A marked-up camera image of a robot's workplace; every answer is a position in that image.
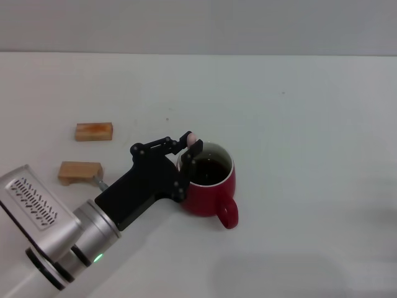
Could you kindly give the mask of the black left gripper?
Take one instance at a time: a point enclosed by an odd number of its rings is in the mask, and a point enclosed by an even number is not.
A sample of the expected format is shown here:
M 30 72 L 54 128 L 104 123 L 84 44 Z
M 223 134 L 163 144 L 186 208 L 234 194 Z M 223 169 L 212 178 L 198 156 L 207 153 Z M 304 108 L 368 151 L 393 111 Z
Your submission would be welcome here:
M 119 231 L 125 230 L 160 199 L 185 200 L 196 172 L 195 159 L 202 152 L 202 142 L 195 142 L 181 154 L 179 172 L 167 155 L 176 155 L 187 148 L 191 133 L 186 132 L 178 140 L 164 137 L 131 147 L 132 168 L 94 200 Z

